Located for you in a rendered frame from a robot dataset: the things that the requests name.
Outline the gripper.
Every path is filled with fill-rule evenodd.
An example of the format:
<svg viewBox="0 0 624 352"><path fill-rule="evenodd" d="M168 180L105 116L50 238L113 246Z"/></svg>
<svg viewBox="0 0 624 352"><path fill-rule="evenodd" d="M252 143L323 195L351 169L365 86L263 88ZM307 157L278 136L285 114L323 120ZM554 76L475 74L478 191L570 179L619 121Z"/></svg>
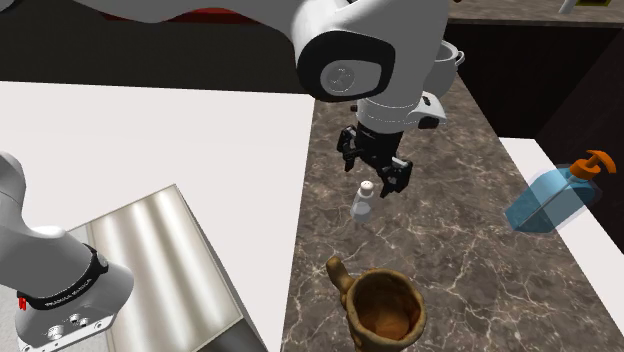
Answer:
<svg viewBox="0 0 624 352"><path fill-rule="evenodd" d="M385 198L390 193L400 193L409 184L413 163L396 156L403 133L378 133L362 123L357 129L349 125L341 130L336 149L342 154L344 171L349 172L360 157L373 168L380 168L378 176L383 182L380 193Z"/></svg>

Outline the clear salt shaker white cap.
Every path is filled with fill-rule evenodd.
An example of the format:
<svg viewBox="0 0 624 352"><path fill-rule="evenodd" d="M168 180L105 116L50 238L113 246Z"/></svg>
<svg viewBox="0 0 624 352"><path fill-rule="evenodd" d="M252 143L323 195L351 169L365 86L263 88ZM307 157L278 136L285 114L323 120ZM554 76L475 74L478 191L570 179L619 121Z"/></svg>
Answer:
<svg viewBox="0 0 624 352"><path fill-rule="evenodd" d="M354 221L364 223L370 219L373 199L374 184L368 180L362 181L350 209L350 215Z"/></svg>

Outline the grey metal pot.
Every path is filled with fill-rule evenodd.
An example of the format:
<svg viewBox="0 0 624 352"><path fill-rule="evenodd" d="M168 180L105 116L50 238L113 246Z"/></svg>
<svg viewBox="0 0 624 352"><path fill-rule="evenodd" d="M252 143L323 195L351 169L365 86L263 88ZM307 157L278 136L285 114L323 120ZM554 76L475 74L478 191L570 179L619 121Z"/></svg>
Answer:
<svg viewBox="0 0 624 352"><path fill-rule="evenodd" d="M465 61L465 53L442 40L434 65L426 77L423 90L440 98L452 86L458 67Z"/></svg>

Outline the brown clay mug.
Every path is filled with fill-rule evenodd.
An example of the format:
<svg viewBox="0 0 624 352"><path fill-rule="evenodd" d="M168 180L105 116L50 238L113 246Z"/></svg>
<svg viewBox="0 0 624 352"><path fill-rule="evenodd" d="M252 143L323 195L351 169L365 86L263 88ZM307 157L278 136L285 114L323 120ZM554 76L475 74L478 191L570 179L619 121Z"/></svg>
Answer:
<svg viewBox="0 0 624 352"><path fill-rule="evenodd" d="M326 271L339 291L355 352L402 352L422 336L424 298L407 276L371 268L353 278L336 256Z"/></svg>

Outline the blue soap dispenser orange pump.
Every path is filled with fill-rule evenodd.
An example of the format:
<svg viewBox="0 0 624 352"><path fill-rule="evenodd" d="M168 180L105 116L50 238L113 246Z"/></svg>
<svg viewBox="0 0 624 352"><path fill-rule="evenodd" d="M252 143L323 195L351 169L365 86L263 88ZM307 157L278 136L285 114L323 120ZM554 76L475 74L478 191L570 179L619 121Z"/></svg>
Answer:
<svg viewBox="0 0 624 352"><path fill-rule="evenodd" d="M550 233L582 207L600 200L602 190L593 179L602 171L617 172L611 156L587 150L589 158L577 159L539 175L505 211L514 231Z"/></svg>

